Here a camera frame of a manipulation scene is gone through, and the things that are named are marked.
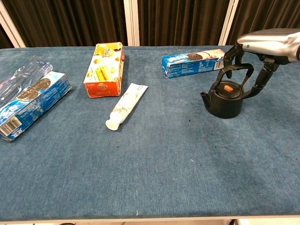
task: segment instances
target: curtain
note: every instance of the curtain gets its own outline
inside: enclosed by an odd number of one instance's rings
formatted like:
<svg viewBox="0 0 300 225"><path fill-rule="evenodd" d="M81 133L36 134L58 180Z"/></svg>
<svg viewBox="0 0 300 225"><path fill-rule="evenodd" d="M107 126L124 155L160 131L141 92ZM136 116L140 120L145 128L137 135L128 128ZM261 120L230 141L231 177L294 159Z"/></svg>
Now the curtain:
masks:
<svg viewBox="0 0 300 225"><path fill-rule="evenodd" d="M234 45L239 36L271 28L300 28L299 0L240 0L227 38Z"/></svg>
<svg viewBox="0 0 300 225"><path fill-rule="evenodd" d="M0 49L2 48L13 48L14 45L9 40L9 37L7 36L5 30L1 26L0 29Z"/></svg>
<svg viewBox="0 0 300 225"><path fill-rule="evenodd" d="M27 47L127 45L121 0L2 0Z"/></svg>
<svg viewBox="0 0 300 225"><path fill-rule="evenodd" d="M139 0L140 45L218 45L229 0Z"/></svg>

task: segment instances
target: kettle handle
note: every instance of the kettle handle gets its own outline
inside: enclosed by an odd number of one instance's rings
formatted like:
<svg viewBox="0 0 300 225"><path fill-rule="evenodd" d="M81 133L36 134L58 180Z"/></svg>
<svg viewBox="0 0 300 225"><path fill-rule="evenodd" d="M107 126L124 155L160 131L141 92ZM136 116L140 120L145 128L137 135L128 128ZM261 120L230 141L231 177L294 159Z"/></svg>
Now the kettle handle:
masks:
<svg viewBox="0 0 300 225"><path fill-rule="evenodd" d="M238 64L238 65L230 65L227 67L222 68L219 71L219 74L217 75L217 79L214 82L214 89L217 89L219 84L221 83L221 80L223 79L223 76L226 72L228 71L232 71L232 70L240 70L240 69L248 69L245 79L243 81L243 83L240 85L240 87L242 88L244 86L244 84L246 83L246 81L249 79L249 77L253 74L254 68L250 63L242 63L242 64Z"/></svg>

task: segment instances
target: barcode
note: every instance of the barcode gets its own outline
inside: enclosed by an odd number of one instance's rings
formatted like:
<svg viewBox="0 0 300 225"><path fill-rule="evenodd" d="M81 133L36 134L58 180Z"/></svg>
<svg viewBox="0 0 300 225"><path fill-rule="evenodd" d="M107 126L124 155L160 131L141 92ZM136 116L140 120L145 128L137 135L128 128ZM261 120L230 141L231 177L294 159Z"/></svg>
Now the barcode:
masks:
<svg viewBox="0 0 300 225"><path fill-rule="evenodd" d="M223 67L224 67L223 61L221 61L221 62L216 62L216 64L215 64L215 69L222 69Z"/></svg>
<svg viewBox="0 0 300 225"><path fill-rule="evenodd" d="M0 130L5 136L8 136L21 125L22 123L18 120L18 118L14 116L9 121L7 121L4 125L2 125L0 127Z"/></svg>

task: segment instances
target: orange box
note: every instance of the orange box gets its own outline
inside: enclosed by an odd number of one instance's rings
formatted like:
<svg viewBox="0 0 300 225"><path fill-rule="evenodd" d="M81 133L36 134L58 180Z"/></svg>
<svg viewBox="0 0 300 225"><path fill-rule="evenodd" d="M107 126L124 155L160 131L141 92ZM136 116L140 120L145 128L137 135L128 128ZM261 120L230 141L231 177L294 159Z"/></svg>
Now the orange box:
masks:
<svg viewBox="0 0 300 225"><path fill-rule="evenodd" d="M121 94L124 58L121 42L96 45L83 81L90 98Z"/></svg>

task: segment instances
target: white tube cap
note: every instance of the white tube cap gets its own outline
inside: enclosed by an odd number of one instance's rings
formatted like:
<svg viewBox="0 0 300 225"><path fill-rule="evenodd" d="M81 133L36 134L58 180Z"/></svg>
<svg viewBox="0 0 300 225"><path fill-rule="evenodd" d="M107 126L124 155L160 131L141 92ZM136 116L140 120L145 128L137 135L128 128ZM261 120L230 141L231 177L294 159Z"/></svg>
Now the white tube cap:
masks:
<svg viewBox="0 0 300 225"><path fill-rule="evenodd" d="M105 125L110 130L117 130L119 128L119 125L123 122L123 117L118 112L113 112L110 115L109 120L105 122Z"/></svg>

